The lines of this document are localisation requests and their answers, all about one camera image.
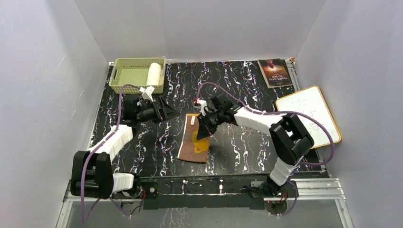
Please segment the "white towel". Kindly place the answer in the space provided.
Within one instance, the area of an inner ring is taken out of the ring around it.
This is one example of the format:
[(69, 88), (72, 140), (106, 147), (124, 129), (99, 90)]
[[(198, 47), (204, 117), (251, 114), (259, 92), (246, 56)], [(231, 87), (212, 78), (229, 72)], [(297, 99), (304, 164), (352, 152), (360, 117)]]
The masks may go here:
[(150, 65), (149, 70), (148, 70), (148, 75), (147, 75), (147, 81), (146, 81), (147, 86), (159, 85), (160, 77), (161, 77), (161, 70), (162, 70), (162, 67), (158, 63), (154, 62)]

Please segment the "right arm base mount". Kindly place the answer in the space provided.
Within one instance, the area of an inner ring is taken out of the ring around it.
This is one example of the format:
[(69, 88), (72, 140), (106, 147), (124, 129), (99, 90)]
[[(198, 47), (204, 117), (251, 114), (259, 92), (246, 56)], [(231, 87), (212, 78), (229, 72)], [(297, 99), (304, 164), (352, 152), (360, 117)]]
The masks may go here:
[(252, 181), (244, 187), (253, 198), (273, 198), (274, 201), (286, 201), (299, 197), (297, 184), (295, 181), (286, 181), (279, 186), (274, 182)]

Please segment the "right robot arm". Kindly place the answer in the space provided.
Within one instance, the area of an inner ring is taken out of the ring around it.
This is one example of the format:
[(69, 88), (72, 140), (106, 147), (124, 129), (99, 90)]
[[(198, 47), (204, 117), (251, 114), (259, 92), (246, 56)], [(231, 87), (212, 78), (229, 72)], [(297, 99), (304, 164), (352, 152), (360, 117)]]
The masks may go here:
[(269, 115), (218, 96), (212, 97), (211, 101), (213, 109), (207, 106), (205, 100), (197, 98), (194, 101), (194, 106), (201, 111), (197, 117), (199, 128), (196, 139), (212, 136), (222, 123), (248, 127), (269, 135), (278, 158), (268, 177), (268, 192), (274, 197), (281, 196), (287, 189), (286, 181), (291, 173), (314, 145), (312, 136), (298, 115)]

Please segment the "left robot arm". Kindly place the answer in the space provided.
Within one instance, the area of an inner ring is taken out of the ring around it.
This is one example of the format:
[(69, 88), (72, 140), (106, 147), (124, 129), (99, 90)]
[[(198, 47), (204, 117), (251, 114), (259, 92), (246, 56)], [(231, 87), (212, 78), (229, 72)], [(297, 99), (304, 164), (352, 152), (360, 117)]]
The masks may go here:
[(130, 172), (115, 173), (112, 161), (139, 131), (142, 123), (159, 124), (179, 116), (179, 112), (161, 97), (129, 96), (119, 103), (117, 124), (95, 146), (77, 151), (73, 158), (70, 192), (74, 196), (107, 199), (124, 191), (136, 198), (142, 192), (141, 183)]

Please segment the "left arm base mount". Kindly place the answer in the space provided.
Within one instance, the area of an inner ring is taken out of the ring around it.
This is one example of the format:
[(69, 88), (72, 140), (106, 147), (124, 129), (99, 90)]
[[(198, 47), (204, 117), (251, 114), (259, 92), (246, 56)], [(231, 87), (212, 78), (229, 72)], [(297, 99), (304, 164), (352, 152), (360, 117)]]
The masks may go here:
[(137, 182), (133, 188), (112, 194), (113, 199), (155, 199), (158, 197), (158, 183)]

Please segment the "orange patterned towel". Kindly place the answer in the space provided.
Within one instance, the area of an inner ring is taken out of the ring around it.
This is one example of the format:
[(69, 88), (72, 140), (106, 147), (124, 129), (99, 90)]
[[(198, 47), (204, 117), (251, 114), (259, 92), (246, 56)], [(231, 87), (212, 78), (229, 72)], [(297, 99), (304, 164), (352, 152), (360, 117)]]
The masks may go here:
[(186, 114), (182, 143), (178, 159), (185, 162), (206, 163), (209, 153), (209, 138), (197, 140), (199, 123), (198, 114)]

